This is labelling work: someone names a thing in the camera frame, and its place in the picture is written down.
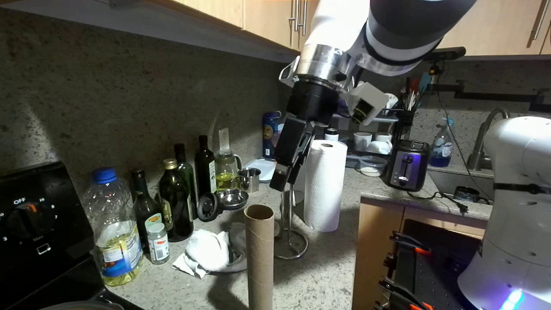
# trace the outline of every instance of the white plate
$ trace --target white plate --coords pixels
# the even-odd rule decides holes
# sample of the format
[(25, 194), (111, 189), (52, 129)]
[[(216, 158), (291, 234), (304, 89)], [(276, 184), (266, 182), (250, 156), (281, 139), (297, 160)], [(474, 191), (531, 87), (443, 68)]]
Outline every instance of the white plate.
[(259, 168), (261, 170), (261, 182), (269, 182), (276, 170), (276, 160), (257, 158), (245, 165), (245, 168)]

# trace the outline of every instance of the robotic arm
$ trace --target robotic arm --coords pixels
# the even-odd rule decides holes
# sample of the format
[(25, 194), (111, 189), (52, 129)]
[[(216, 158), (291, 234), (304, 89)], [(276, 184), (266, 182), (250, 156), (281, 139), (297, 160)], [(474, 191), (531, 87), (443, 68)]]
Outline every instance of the robotic arm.
[(316, 127), (335, 113), (369, 124), (386, 105), (383, 91), (357, 81), (362, 70), (410, 72), (476, 0), (321, 0), (300, 56), (279, 74), (293, 87), (276, 146), (271, 187), (295, 182)]

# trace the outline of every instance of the white cup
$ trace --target white cup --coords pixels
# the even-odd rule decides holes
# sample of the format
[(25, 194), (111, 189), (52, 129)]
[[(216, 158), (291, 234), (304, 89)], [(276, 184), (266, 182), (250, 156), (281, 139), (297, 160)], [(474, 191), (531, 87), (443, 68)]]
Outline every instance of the white cup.
[(372, 143), (372, 137), (372, 132), (355, 132), (357, 151), (367, 151), (369, 144)]

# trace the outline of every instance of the stove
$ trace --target stove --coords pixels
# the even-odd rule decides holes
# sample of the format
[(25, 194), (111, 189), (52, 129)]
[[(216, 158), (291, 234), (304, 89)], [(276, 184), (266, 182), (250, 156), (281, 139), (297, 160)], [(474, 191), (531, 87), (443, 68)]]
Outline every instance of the stove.
[(0, 308), (138, 310), (111, 292), (93, 260), (93, 232), (61, 161), (0, 177)]

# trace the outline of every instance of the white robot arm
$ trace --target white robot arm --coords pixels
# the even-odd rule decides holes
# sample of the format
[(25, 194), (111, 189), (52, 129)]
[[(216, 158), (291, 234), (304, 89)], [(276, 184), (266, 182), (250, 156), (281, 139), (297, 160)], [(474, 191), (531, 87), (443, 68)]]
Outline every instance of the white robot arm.
[(321, 0), (305, 48), (279, 79), (293, 87), (276, 146), (271, 180), (295, 182), (316, 125), (347, 110), (371, 122), (386, 105), (383, 91), (355, 81), (359, 70), (402, 75), (431, 53), (476, 0)]
[(500, 120), (484, 146), (495, 208), (460, 289), (477, 308), (551, 308), (551, 120)]

